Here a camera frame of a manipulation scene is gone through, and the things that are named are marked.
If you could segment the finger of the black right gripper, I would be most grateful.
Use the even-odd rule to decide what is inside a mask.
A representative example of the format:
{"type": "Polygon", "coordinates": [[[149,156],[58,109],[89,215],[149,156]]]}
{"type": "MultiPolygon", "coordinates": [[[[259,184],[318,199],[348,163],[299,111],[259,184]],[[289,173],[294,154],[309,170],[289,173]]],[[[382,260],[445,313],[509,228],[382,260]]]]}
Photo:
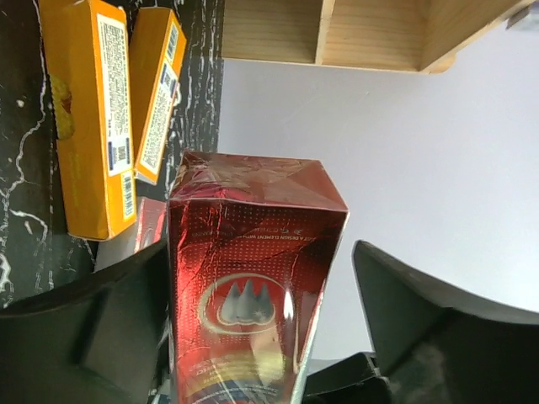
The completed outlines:
{"type": "Polygon", "coordinates": [[[392,393],[375,354],[356,353],[345,359],[312,359],[302,402],[382,404],[392,402],[392,393]]]}

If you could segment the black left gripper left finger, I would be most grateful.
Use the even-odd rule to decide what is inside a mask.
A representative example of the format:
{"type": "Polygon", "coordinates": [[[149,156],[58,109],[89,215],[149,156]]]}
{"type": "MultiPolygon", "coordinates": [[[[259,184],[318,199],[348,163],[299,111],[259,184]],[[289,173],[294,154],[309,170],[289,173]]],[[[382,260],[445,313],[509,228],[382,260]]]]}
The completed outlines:
{"type": "Polygon", "coordinates": [[[168,305],[157,242],[1,311],[3,403],[145,403],[168,305]]]}

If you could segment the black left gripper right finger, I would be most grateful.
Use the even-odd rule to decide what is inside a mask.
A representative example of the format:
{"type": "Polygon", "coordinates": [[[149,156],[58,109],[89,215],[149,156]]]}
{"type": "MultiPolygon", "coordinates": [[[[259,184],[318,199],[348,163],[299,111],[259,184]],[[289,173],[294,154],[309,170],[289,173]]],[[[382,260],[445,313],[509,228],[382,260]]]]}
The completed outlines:
{"type": "Polygon", "coordinates": [[[394,403],[536,403],[538,315],[358,241],[355,276],[394,403]]]}

